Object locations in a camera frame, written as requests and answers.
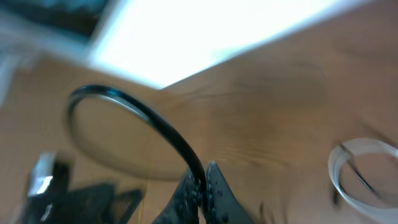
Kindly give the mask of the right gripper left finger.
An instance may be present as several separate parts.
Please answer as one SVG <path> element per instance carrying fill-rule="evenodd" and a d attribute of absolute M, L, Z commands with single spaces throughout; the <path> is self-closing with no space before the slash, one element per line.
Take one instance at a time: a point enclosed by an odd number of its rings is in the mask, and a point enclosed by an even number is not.
<path fill-rule="evenodd" d="M 153 224 L 199 224 L 199 186 L 190 169 L 184 173 L 166 207 Z"/>

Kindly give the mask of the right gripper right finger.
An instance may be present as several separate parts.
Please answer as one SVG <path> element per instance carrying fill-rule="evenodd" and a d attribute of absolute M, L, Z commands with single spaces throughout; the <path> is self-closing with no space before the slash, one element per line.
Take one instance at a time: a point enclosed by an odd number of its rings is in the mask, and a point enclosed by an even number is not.
<path fill-rule="evenodd" d="M 253 224 L 254 220 L 238 202 L 218 165 L 211 161 L 206 170 L 206 199 L 203 214 L 211 224 Z"/>

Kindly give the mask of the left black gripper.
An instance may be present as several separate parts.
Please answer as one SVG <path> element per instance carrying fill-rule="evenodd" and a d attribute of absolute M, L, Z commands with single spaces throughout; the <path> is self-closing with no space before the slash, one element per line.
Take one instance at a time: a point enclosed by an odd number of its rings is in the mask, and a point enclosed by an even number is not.
<path fill-rule="evenodd" d="M 144 197 L 142 189 L 117 193 L 114 182 L 100 182 L 70 190 L 72 164 L 45 152 L 33 166 L 23 224 L 128 223 Z"/>

